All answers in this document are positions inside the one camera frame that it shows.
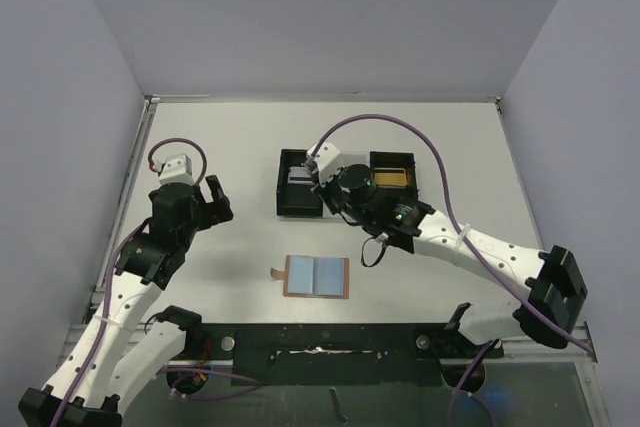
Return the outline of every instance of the gray wall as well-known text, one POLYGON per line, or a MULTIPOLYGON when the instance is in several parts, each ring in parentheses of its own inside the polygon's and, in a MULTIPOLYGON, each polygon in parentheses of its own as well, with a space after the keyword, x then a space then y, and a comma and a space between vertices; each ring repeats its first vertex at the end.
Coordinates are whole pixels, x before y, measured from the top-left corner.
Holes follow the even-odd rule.
POLYGON ((503 94, 557 0, 96 0, 149 94, 503 94))
POLYGON ((640 10, 559 0, 505 96, 546 246, 577 254, 613 425, 638 425, 640 10))
POLYGON ((142 96, 92 0, 0 0, 0 412, 53 372, 104 255, 142 96))

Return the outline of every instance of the white table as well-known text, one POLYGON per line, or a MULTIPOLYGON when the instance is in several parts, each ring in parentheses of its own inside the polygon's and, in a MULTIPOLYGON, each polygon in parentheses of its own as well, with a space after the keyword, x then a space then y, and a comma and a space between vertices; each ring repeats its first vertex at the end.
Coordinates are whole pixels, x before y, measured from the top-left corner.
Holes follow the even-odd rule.
MULTIPOLYGON (((166 137, 188 137, 209 157, 235 219, 198 233, 187 261, 150 309, 178 305, 211 323, 446 322, 461 302, 496 302, 508 294, 442 261, 389 249, 384 261, 359 264, 367 235, 332 220, 276 216, 280 150, 306 149, 335 122, 359 113, 391 114, 425 132, 441 152, 461 222, 503 240, 537 247, 538 240, 495 105, 490 103, 160 103, 144 156, 166 137), (287 254, 348 257, 348 300, 284 297, 269 276, 287 254)), ((404 129, 380 121, 351 124, 331 137, 343 151, 413 152, 420 199, 444 210, 441 180, 431 153, 404 129)), ((159 158, 186 152, 166 146, 159 158)), ((122 234, 151 212, 148 193, 157 178, 141 162, 122 234)))

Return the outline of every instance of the screw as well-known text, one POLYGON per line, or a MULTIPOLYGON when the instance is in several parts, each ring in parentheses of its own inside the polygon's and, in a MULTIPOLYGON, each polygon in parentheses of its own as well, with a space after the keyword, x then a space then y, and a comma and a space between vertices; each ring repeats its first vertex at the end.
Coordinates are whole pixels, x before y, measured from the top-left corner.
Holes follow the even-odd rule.
POLYGON ((421 335, 416 339, 416 345, 420 350, 426 350, 429 348, 429 337, 421 335))
POLYGON ((233 337, 224 337, 222 339, 222 342, 220 342, 220 347, 222 347, 222 350, 224 350, 225 352, 230 352, 231 350, 233 350, 233 347, 236 345, 236 341, 233 339, 233 337))

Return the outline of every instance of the metal frame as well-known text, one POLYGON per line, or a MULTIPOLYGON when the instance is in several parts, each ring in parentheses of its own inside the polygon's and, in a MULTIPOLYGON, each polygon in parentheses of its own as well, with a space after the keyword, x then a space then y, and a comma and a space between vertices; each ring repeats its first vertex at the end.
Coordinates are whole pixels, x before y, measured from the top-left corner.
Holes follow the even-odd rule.
MULTIPOLYGON (((154 96, 150 95, 145 98, 145 104, 143 113, 140 119, 140 124, 138 127, 138 132, 136 135, 136 140, 134 143, 133 151, 131 154, 131 159, 129 162, 129 166, 127 168, 127 172, 125 175, 124 184, 122 187, 122 191, 120 194, 120 199, 118 202, 116 216, 114 220, 114 226, 111 232, 111 236, 109 238, 109 243, 107 246, 107 250, 105 253, 105 257, 102 263, 102 267, 100 269, 100 273, 98 276, 98 282, 96 285, 96 289, 91 299, 91 303, 89 306, 89 310, 93 310, 99 305, 102 300, 102 296, 104 293, 104 280, 105 273, 107 270, 109 259, 115 249, 118 238, 121 234, 122 225, 124 223, 124 218, 126 215, 127 208, 129 206, 129 202, 131 200, 131 194, 133 191, 133 186, 135 184, 137 178, 137 172, 139 170, 140 163, 144 158, 144 149, 147 143, 147 139, 149 136, 149 132, 151 130, 151 126, 153 123, 153 118, 157 109, 158 104, 169 104, 169 103, 222 103, 222 102, 241 102, 241 101, 251 101, 251 102, 273 102, 273 101, 283 101, 283 102, 487 102, 496 104, 496 109, 498 111, 498 115, 500 117, 500 122, 503 126, 504 123, 502 121, 502 116, 500 115, 499 109, 499 97, 486 97, 484 99, 477 98, 460 98, 460 99, 424 99, 424 98, 402 98, 402 97, 389 97, 389 96, 380 96, 380 95, 371 95, 364 94, 363 92, 344 92, 344 93, 336 93, 336 94, 319 94, 316 96, 309 95, 274 95, 274 96, 260 96, 256 98, 216 98, 211 96, 154 96)), ((507 146, 509 148, 511 154, 511 145, 509 143, 509 139, 507 139, 507 146)), ((533 215, 533 211, 531 209, 531 205, 529 203, 529 198, 526 195, 526 190, 524 185, 522 184, 520 172, 518 170, 517 164, 514 162, 516 168, 516 174, 518 176, 518 180, 523 192, 523 196, 525 202, 527 204, 527 208, 529 210, 529 215, 531 221, 533 222, 534 231, 538 240, 538 244, 541 245, 540 234, 535 222, 535 217, 533 215)), ((69 332, 67 334, 67 338, 65 340, 61 357, 60 359, 64 359, 69 352, 73 349, 73 346, 81 336, 84 328, 86 326, 82 324, 74 324, 70 326, 69 332)), ((590 340, 589 330, 586 323, 579 324, 574 330, 574 334, 581 340, 590 340)), ((125 350, 125 353, 128 352, 134 345, 136 345, 141 337, 144 336, 144 332, 142 326, 138 326, 136 331, 134 332, 131 340, 125 350)), ((505 356, 501 359, 493 359, 488 360, 487 362, 492 363, 538 363, 538 362, 573 362, 576 366, 577 375, 580 381, 580 385, 582 387, 582 391, 585 397, 585 401, 587 403, 587 407, 589 409, 589 413, 592 417, 592 421, 597 427, 609 427, 610 423, 607 417, 606 407, 604 405, 604 400, 602 394, 599 389, 599 385, 596 378, 595 368, 593 362, 586 357, 581 351, 577 348, 573 348, 573 346, 569 346, 567 349, 563 351, 557 351, 553 349, 548 349, 546 347, 540 346, 535 342, 527 339, 527 338, 514 338, 510 340, 506 340, 503 342, 503 347, 505 350, 505 356)), ((184 361, 172 361, 171 365, 181 365, 184 364, 184 361)), ((210 362, 208 365, 216 365, 220 367, 231 366, 230 361, 215 361, 210 362)))

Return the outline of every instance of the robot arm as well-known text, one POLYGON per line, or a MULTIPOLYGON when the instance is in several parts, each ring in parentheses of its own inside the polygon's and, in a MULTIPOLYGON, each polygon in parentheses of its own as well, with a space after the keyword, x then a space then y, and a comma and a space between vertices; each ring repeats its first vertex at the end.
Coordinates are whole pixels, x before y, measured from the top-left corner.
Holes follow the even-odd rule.
MULTIPOLYGON (((464 226, 461 233, 451 220, 403 190, 381 188, 363 164, 345 166, 340 151, 323 143, 307 170, 314 189, 331 213, 348 215, 372 238, 411 254, 436 257, 473 274, 495 281, 465 239, 472 242, 489 266, 515 290, 565 332, 571 332, 587 296, 587 289, 571 252, 555 246, 551 252, 520 247, 464 226)), ((493 306, 462 304, 448 328, 456 328, 475 345, 497 338, 528 335, 536 342, 564 348, 567 340, 551 331, 516 300, 493 306)))
POLYGON ((233 219, 217 177, 206 178, 213 197, 206 202, 186 155, 167 159, 159 181, 161 187, 149 194, 152 216, 125 242, 109 280, 108 318, 102 318, 103 300, 71 355, 41 390, 28 389, 23 396, 19 409, 29 427, 58 423, 54 419, 61 404, 59 425, 121 425, 121 415, 135 395, 164 363, 185 350, 185 342, 201 325, 199 315, 170 307, 159 316, 161 324, 122 356, 142 316, 184 264, 195 234, 233 219), (82 375, 81 366, 92 350, 95 354, 82 375))

